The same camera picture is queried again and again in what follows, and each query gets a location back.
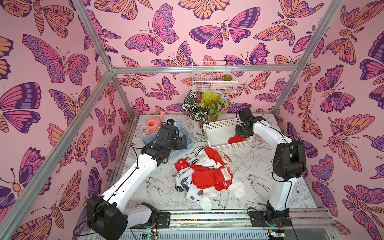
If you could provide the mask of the white plastic basket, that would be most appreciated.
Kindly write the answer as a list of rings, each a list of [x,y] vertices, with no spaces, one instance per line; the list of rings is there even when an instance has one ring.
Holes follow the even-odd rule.
[[[216,151],[247,147],[252,142],[253,137],[245,138],[242,142],[229,144],[229,139],[235,136],[236,124],[236,118],[203,124],[209,147]]]

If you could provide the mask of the white sock black stripes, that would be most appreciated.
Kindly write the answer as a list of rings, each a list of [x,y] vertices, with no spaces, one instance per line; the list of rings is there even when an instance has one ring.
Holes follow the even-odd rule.
[[[198,147],[194,151],[193,157],[190,159],[190,164],[196,164],[198,161],[202,160],[203,158],[207,157],[208,155],[205,152],[204,147]]]

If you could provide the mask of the light blue plastic basket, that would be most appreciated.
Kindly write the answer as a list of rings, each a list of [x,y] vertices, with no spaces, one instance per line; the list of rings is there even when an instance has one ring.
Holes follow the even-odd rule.
[[[167,163],[174,151],[186,150],[188,148],[187,135],[182,135],[180,129],[173,120],[162,123],[160,130],[149,135],[141,150],[142,155],[148,155],[152,160]]]

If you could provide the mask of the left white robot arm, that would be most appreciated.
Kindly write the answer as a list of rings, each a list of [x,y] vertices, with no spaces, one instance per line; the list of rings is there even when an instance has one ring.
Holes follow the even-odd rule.
[[[157,209],[148,203],[123,211],[142,182],[168,162],[171,152],[186,148],[187,137],[180,136],[175,121],[163,123],[156,139],[142,148],[136,163],[107,191],[88,200],[87,226],[106,240],[117,240],[127,228],[137,225],[155,226]]]

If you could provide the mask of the plain red sock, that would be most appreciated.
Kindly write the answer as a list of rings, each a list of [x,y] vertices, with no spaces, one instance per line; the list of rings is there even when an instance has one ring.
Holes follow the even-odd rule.
[[[227,190],[233,183],[233,173],[227,164],[228,159],[223,158],[215,149],[206,147],[208,155],[196,164],[191,164],[193,184],[198,189],[215,188],[217,191]]]

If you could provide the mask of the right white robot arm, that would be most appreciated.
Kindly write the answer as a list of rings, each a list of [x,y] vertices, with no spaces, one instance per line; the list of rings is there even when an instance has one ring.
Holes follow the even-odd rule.
[[[270,226],[280,225],[290,219],[288,200],[291,190],[307,169],[304,143],[285,136],[265,118],[255,117],[249,108],[238,110],[237,121],[236,136],[249,138],[257,135],[275,148],[272,177],[276,184],[267,201],[264,219]]]

